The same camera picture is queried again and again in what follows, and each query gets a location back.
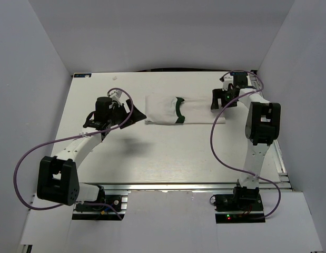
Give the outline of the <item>white green raglan t-shirt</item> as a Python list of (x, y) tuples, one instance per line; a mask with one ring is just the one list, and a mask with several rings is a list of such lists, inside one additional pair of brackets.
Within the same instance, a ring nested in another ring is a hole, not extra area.
[(145, 98), (145, 123), (157, 125), (224, 124), (222, 109), (211, 110), (211, 98), (148, 95)]

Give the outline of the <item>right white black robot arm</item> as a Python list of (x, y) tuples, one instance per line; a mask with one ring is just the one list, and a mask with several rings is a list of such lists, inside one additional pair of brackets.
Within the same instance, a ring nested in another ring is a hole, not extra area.
[(260, 173), (265, 155), (279, 136), (281, 106), (263, 98), (261, 89), (249, 84), (247, 72), (229, 72), (220, 77), (222, 87), (212, 91), (211, 110), (236, 107), (241, 102), (248, 110), (245, 124), (247, 153), (233, 195), (216, 196), (219, 210), (248, 212), (260, 196)]

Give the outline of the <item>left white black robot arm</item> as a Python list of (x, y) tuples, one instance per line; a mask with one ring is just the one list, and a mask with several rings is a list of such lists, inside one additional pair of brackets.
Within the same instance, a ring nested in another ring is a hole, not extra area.
[(146, 119), (130, 99), (122, 104), (117, 98), (99, 97), (95, 110), (86, 118), (82, 134), (53, 157), (45, 156), (39, 165), (37, 197), (71, 206), (85, 203), (93, 210), (105, 206), (103, 188), (81, 183), (78, 169), (89, 153), (103, 142), (112, 127), (121, 129)]

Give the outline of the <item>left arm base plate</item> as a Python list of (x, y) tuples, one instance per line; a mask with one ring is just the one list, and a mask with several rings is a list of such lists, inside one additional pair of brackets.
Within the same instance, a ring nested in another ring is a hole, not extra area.
[(107, 194), (104, 205), (76, 204), (72, 220), (85, 221), (121, 221), (127, 208), (127, 195)]

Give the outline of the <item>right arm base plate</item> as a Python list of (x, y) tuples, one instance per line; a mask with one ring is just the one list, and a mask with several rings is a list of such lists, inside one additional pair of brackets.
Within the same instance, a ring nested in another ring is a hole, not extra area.
[(260, 195), (253, 203), (237, 204), (233, 194), (214, 194), (210, 204), (215, 210), (216, 224), (265, 223)]

